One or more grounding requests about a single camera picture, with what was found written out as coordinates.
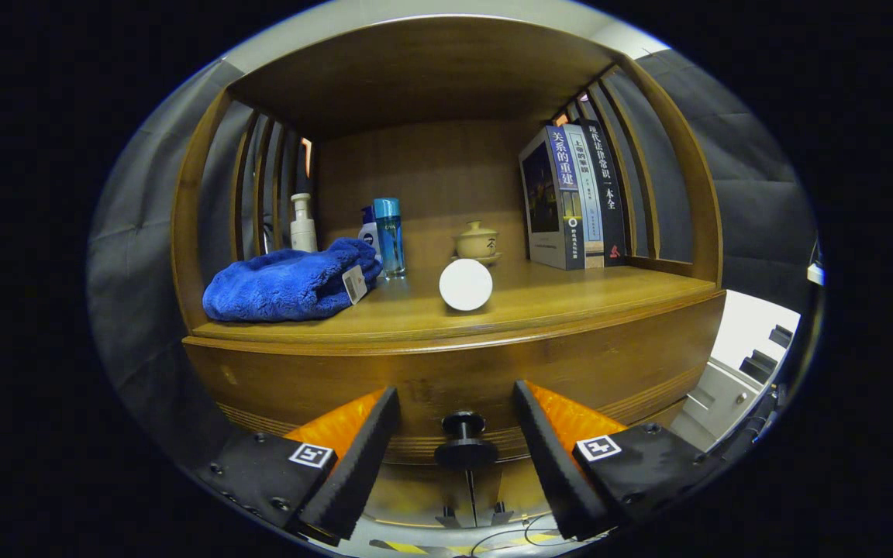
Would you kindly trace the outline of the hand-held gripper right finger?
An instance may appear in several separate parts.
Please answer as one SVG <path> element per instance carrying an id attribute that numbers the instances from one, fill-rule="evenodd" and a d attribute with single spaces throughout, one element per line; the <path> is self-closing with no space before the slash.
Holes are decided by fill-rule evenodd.
<path id="1" fill-rule="evenodd" d="M 624 426 L 523 379 L 514 384 L 513 405 L 564 538 L 645 522 L 722 466 L 657 422 Z"/>

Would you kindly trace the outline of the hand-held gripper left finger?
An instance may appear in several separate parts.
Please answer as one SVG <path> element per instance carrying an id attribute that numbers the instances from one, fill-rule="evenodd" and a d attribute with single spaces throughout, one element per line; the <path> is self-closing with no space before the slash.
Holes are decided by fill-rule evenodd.
<path id="1" fill-rule="evenodd" d="M 274 529 L 340 543 L 357 526 L 400 416 L 397 389 L 387 386 L 283 436 L 240 430 L 196 477 Z"/>

